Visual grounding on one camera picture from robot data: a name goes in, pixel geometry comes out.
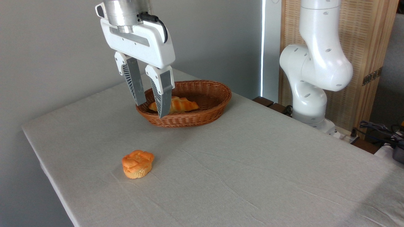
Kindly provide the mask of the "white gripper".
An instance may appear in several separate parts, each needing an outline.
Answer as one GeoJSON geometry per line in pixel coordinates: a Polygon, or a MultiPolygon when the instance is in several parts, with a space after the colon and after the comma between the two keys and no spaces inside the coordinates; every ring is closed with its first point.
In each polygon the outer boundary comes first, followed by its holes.
{"type": "Polygon", "coordinates": [[[133,27],[132,33],[119,32],[107,19],[100,20],[107,44],[115,52],[117,69],[125,77],[137,106],[146,102],[138,60],[147,63],[146,74],[150,78],[159,118],[169,114],[172,90],[175,88],[173,69],[175,52],[170,35],[165,35],[160,23],[145,21],[133,27]]]}

